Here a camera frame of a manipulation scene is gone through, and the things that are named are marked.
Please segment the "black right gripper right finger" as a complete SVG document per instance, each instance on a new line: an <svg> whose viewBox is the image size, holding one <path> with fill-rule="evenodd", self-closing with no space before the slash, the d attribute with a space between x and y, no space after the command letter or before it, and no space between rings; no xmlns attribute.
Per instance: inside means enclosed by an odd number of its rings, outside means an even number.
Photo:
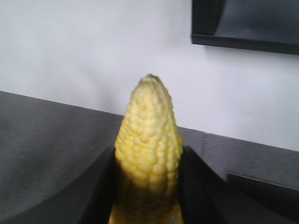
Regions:
<svg viewBox="0 0 299 224"><path fill-rule="evenodd" d="M217 175L190 147L180 165L179 204L185 224L294 224Z"/></svg>

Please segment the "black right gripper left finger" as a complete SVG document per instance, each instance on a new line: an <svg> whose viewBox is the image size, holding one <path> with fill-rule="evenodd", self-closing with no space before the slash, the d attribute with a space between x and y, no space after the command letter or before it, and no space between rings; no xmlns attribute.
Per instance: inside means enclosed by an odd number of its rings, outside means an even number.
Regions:
<svg viewBox="0 0 299 224"><path fill-rule="evenodd" d="M114 147L107 147L74 181L3 224L107 224L115 198Z"/></svg>

